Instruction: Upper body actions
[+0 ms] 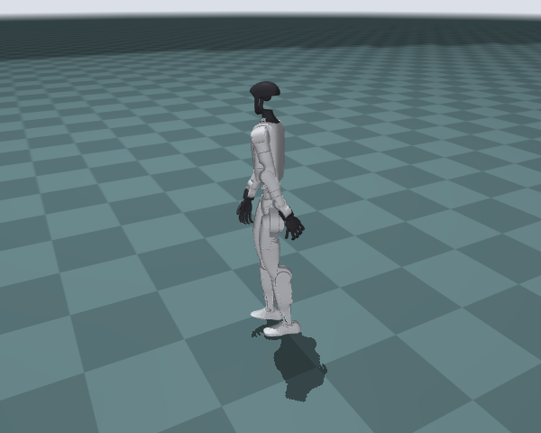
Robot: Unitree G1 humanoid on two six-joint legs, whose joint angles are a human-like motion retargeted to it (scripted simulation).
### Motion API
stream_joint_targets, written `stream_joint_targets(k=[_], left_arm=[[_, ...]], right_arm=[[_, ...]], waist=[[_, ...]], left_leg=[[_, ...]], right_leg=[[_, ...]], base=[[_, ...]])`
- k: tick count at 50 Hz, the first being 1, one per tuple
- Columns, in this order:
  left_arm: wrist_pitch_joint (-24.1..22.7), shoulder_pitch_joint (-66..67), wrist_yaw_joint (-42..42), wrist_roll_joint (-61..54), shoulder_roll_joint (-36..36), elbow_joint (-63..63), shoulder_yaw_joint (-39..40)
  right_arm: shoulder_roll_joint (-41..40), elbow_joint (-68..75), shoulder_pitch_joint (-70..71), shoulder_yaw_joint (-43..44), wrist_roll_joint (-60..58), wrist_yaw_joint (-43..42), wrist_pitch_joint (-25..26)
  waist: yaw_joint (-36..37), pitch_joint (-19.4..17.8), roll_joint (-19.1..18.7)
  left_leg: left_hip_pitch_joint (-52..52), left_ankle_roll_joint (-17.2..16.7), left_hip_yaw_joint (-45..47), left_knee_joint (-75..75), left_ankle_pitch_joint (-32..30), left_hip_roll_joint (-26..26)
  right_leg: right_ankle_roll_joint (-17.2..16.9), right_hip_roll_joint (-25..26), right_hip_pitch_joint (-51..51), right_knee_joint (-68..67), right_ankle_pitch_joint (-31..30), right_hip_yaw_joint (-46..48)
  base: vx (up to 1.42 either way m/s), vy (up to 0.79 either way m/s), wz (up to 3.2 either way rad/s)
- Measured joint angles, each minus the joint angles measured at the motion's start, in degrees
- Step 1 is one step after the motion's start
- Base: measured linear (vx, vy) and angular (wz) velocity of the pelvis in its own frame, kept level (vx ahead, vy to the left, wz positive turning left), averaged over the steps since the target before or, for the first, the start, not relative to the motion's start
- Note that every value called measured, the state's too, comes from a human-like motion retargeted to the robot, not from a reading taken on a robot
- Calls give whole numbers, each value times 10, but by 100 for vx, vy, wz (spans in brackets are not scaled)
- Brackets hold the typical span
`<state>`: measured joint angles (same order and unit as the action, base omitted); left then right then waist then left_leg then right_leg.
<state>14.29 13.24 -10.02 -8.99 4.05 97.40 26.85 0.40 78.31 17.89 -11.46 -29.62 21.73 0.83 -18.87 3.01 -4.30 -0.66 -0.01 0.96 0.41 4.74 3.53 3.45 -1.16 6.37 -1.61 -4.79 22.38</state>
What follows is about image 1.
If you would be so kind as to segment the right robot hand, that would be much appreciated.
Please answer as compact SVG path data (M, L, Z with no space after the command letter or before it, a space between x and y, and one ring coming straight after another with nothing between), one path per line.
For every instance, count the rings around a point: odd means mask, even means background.
M252 200L254 200L254 197L253 198L248 198L248 192L249 192L249 190L246 188L244 190L244 193L243 193L243 198L245 198L245 200L243 200L241 202L241 205L237 208L237 211L236 211L237 215L239 215L240 222L242 222L244 224L246 224L246 223L250 224L249 221L251 223L253 223L253 221L251 219L251 217L252 217L251 212L252 212ZM244 217L245 217L245 219L244 219ZM248 221L248 218L249 218L249 221ZM245 221L246 221L246 223L245 223Z

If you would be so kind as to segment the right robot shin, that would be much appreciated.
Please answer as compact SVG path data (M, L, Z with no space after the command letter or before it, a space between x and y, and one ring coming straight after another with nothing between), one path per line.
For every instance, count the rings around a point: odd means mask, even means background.
M260 275L261 275L261 286L264 294L264 299L266 302L266 311L272 312L273 308L275 308L275 296L271 284L271 277L268 274L267 270L265 270L260 261ZM267 306L268 301L268 306ZM272 309L272 310L271 310Z

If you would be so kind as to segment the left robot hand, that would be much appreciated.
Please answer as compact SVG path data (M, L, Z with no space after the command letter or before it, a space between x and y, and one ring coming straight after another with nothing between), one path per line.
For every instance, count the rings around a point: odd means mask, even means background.
M291 210L292 211L292 210ZM296 217L294 217L294 213L292 211L292 213L287 216L287 217L284 217L284 215L279 211L279 214L282 218L283 221L286 221L286 224L285 226L287 227L287 231L286 231L286 236L285 238L288 239L289 237L289 231L291 232L291 235L292 235L292 238L291 240L295 240L296 238L299 237L299 235L302 234L302 231L305 230L305 227L303 227L303 225L301 224L300 220ZM300 229L301 227L301 229ZM302 230L302 231L301 231ZM295 236L295 234L296 236Z

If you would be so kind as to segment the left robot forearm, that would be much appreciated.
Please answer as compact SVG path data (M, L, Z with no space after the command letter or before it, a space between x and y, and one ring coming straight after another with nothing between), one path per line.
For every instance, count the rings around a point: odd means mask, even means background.
M280 190L281 185L278 179L270 170L266 170L265 172L263 172L263 174L261 175L261 179L267 186L266 191L270 195L273 207L280 211L284 215L284 217L288 217L292 213L292 211L287 205L285 198L283 198L283 194Z

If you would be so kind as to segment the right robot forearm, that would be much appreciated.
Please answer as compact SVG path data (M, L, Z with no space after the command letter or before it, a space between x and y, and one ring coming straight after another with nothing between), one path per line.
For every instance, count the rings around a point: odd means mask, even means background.
M246 187L249 190L248 198L253 198L255 196L256 191L259 188L259 186L260 186L260 182L256 181L255 173L254 173L254 169L253 169L253 174L252 174L250 180L248 181L247 187Z

